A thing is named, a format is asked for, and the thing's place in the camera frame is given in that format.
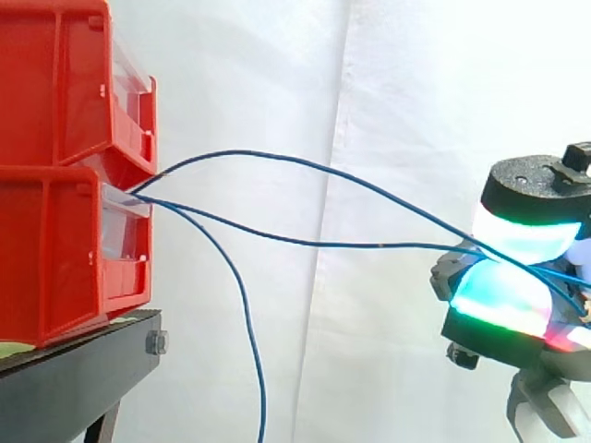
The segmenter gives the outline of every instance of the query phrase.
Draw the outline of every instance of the white wall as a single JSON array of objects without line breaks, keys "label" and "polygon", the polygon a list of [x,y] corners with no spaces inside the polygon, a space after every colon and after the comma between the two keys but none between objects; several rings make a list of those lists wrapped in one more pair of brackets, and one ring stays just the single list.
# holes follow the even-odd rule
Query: white wall
[{"label": "white wall", "polygon": [[[295,154],[467,229],[493,162],[591,138],[586,1],[112,3],[159,80],[161,166],[231,148]],[[239,159],[151,193],[309,239],[454,241],[384,199],[326,185]],[[172,344],[125,398],[115,441],[255,441],[258,392],[232,276],[187,223],[161,211],[156,221],[152,305]],[[428,287],[437,254],[317,257],[205,224],[252,298],[269,443],[513,441],[513,371],[483,362],[467,373],[444,358],[444,306]]]}]

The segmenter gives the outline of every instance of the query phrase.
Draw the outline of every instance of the black knob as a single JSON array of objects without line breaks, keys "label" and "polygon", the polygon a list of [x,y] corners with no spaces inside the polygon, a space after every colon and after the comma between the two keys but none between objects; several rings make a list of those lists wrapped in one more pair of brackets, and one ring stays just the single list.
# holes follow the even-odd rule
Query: black knob
[{"label": "black knob", "polygon": [[585,173],[591,164],[591,142],[569,145],[562,157],[562,164],[578,173]]}]

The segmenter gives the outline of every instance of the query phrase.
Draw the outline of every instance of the black table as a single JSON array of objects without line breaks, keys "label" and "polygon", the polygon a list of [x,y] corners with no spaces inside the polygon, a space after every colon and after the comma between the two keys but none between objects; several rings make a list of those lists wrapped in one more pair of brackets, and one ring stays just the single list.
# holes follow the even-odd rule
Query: black table
[{"label": "black table", "polygon": [[160,363],[161,313],[138,310],[90,335],[0,360],[0,441],[112,441],[119,402]]}]

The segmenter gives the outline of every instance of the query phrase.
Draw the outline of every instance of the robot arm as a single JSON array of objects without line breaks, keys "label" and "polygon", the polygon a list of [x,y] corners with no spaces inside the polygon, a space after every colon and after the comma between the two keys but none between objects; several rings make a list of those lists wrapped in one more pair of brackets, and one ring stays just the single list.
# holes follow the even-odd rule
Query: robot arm
[{"label": "robot arm", "polygon": [[[562,159],[497,163],[474,236],[522,263],[574,269],[591,282],[590,163],[590,143],[569,146]],[[476,226],[483,220],[490,223]],[[468,242],[461,247],[477,250]],[[464,369],[476,369],[480,357],[518,369],[506,413],[520,442],[548,441],[549,431],[559,438],[590,436],[591,422],[571,381],[591,382],[591,330],[585,327],[591,322],[591,292],[555,281],[585,307],[589,314],[580,318],[572,305],[528,279],[494,257],[442,256],[430,281],[437,297],[450,304],[441,332],[452,341],[447,356]]]}]

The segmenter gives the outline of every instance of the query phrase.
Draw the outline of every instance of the green led light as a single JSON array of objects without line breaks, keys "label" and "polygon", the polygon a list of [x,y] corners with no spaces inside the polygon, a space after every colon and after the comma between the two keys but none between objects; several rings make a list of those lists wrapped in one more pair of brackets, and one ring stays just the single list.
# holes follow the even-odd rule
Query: green led light
[{"label": "green led light", "polygon": [[552,297],[544,283],[524,270],[484,260],[464,275],[451,306],[460,314],[542,338]]},{"label": "green led light", "polygon": [[571,246],[581,223],[527,226],[499,218],[482,205],[476,209],[472,234],[526,265],[560,257]]}]

